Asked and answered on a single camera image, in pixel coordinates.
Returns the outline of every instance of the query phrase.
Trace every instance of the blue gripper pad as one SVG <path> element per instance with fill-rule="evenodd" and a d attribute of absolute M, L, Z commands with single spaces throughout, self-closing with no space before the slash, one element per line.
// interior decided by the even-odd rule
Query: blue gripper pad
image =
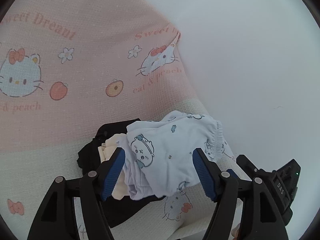
<path fill-rule="evenodd" d="M 206 196 L 215 201 L 217 194 L 214 190 L 214 181 L 197 150 L 193 151 L 192 161 Z"/>
<path fill-rule="evenodd" d="M 103 201 L 105 201 L 107 197 L 111 196 L 113 189 L 115 188 L 116 182 L 119 178 L 120 172 L 123 168 L 124 161 L 125 161 L 125 152 L 122 149 L 119 152 L 115 161 L 113 162 L 113 165 L 109 170 L 109 173 L 104 179 L 103 190 L 101 193 L 101 198 Z"/>
<path fill-rule="evenodd" d="M 233 171 L 233 169 L 227 169 L 227 172 L 229 172 L 232 177 L 235 177 L 236 179 L 240 179 L 238 175 Z"/>

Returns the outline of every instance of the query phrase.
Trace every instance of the black cloth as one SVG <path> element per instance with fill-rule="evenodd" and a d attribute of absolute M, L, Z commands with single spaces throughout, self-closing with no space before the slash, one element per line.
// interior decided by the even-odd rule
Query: black cloth
<path fill-rule="evenodd" d="M 127 133 L 127 126 L 135 121 L 140 121 L 140 119 L 108 123 L 99 128 L 95 138 L 78 153 L 77 162 L 82 169 L 83 175 L 89 171 L 95 171 L 100 166 L 98 147 L 117 133 Z M 125 196 L 121 200 L 116 200 L 110 196 L 106 201 L 101 202 L 101 206 L 109 226 L 113 228 L 128 220 L 150 202 L 162 200 L 163 198 L 157 198 L 153 195 L 141 200 L 132 200 L 129 196 Z"/>

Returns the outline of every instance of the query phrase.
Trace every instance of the light blue cloth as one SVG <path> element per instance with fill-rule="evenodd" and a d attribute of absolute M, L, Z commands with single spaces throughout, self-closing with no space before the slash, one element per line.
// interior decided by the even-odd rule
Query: light blue cloth
<path fill-rule="evenodd" d="M 217 161 L 224 153 L 234 158 L 224 141 L 221 123 L 209 115 L 173 111 L 160 122 L 137 121 L 127 130 L 127 137 L 119 138 L 118 144 L 125 151 L 124 182 L 133 200 L 172 196 L 198 184 L 192 162 L 196 148 L 210 161 Z"/>

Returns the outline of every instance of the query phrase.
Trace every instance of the red bow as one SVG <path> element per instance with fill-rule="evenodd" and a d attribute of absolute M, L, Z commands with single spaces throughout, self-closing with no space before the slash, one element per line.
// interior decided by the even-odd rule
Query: red bow
<path fill-rule="evenodd" d="M 181 208 L 181 211 L 184 213 L 188 213 L 189 209 L 192 208 L 192 205 L 190 203 L 183 203 L 183 207 Z"/>
<path fill-rule="evenodd" d="M 17 60 L 21 62 L 24 59 L 24 56 L 25 56 L 25 51 L 23 48 L 18 49 L 18 51 L 11 50 L 9 52 L 9 62 L 11 65 L 16 63 Z"/>
<path fill-rule="evenodd" d="M 19 214 L 21 216 L 24 215 L 24 207 L 21 202 L 14 203 L 10 199 L 8 199 L 8 208 L 11 214 Z"/>
<path fill-rule="evenodd" d="M 155 56 L 155 55 L 157 55 L 158 53 L 162 53 L 162 52 L 164 52 L 164 50 L 165 50 L 166 48 L 167 48 L 166 45 L 163 45 L 161 48 L 155 48 L 155 49 L 153 49 L 153 50 L 151 51 L 150 55 L 151 55 L 151 56 Z"/>

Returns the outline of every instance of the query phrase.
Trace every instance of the cream cloth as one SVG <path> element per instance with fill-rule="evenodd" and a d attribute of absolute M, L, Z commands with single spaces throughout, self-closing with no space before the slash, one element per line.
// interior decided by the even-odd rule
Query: cream cloth
<path fill-rule="evenodd" d="M 101 162 L 108 161 L 111 158 L 114 151 L 118 147 L 116 142 L 119 140 L 120 137 L 126 137 L 126 135 L 124 133 L 115 134 L 114 136 L 106 140 L 105 143 L 98 147 Z M 120 172 L 119 178 L 111 195 L 113 196 L 113 198 L 117 200 L 121 200 L 124 196 L 129 196 L 128 186 L 124 183 L 123 170 Z"/>

